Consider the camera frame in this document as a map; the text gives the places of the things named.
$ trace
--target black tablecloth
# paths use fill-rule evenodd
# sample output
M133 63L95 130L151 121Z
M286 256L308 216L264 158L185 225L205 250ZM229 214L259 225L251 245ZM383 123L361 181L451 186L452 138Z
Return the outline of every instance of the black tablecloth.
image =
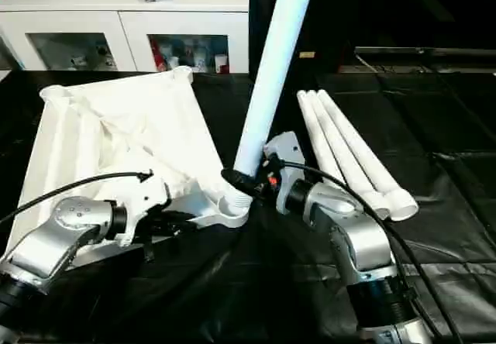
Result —
M38 91L127 75L13 72L0 84L1 213L13 209L19 197L43 107ZM230 166L252 84L243 75L196 75L193 86L222 162ZM420 212L396 229L422 261L462 334L496 340L496 78L392 74L379 81L344 74L298 86L333 95L415 195ZM272 130L272 135L294 130L315 165L291 85ZM152 263L144 263L137 250L66 273L26 318L25 340L354 338L356 321L326 241L297 218L255 204L242 229L213 226L154 251ZM429 314L448 335L424 285L406 267Z

